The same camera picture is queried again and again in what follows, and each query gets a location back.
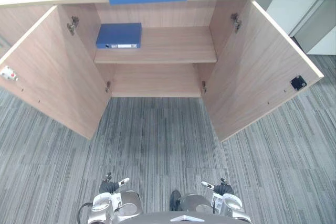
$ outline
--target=cabinet shelf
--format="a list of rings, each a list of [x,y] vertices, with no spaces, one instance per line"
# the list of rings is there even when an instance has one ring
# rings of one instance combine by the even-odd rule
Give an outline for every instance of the cabinet shelf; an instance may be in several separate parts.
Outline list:
[[[143,28],[141,48],[97,49],[95,63],[216,62],[209,27]]]

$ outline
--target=wooden cabinet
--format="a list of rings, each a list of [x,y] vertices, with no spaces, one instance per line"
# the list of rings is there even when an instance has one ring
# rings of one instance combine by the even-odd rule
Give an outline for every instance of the wooden cabinet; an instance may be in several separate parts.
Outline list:
[[[101,23],[127,22],[142,23],[141,48],[96,49]],[[298,94],[294,77],[323,77],[250,0],[53,6],[0,64],[19,77],[3,87],[86,138],[110,97],[202,97],[222,141]]]

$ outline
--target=floor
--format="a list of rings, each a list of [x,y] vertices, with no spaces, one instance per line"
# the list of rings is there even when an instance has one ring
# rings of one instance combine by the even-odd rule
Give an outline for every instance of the floor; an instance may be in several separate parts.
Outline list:
[[[145,212],[224,177],[253,223],[336,223],[336,57],[311,59],[325,78],[224,143],[200,99],[112,99],[87,141],[0,89],[0,223],[75,223],[108,171]]]

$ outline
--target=cabinet hinge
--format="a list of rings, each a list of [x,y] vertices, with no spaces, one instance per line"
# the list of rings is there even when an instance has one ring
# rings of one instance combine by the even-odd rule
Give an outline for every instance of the cabinet hinge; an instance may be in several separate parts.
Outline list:
[[[111,87],[111,82],[110,82],[110,81],[108,81],[108,82],[106,83],[106,88],[105,88],[105,92],[106,92],[106,93],[108,93],[108,92],[109,92],[109,90],[110,90],[110,87]]]
[[[238,13],[232,13],[231,14],[231,19],[233,21],[233,24],[235,26],[235,32],[238,32],[238,30],[241,28],[242,21],[238,19],[239,15]]]
[[[203,92],[206,93],[206,85],[205,85],[205,81],[202,81],[202,89],[203,89]]]
[[[75,17],[75,16],[72,16],[71,17],[71,24],[70,23],[67,24],[68,30],[71,33],[71,35],[75,34],[75,28],[78,26],[78,23],[79,23],[79,18]]]

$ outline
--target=open cabinet door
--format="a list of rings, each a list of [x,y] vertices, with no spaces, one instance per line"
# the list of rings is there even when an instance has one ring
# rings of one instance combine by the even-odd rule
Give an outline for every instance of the open cabinet door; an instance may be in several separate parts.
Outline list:
[[[238,12],[237,32],[230,15]],[[230,29],[224,30],[221,24]],[[302,76],[310,86],[323,74],[254,1],[241,8],[218,1],[210,24],[216,63],[202,94],[220,141],[255,122],[302,90],[290,81]]]
[[[18,81],[0,85],[49,117],[92,138],[110,95],[79,36],[71,35],[71,15],[53,6],[0,59]]]
[[[0,35],[0,58],[10,49],[10,45]]]

